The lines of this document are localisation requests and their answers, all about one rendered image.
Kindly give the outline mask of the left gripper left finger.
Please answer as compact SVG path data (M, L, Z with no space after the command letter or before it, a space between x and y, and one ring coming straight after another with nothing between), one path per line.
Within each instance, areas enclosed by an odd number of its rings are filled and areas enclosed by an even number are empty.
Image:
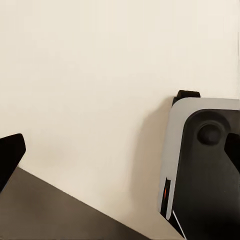
M21 133L0 138L0 193L26 153Z

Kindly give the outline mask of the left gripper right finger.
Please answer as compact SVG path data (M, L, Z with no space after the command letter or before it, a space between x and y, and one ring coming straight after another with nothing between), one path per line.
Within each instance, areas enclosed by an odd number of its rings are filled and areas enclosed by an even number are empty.
M240 172L240 134L231 132L227 135L224 151Z

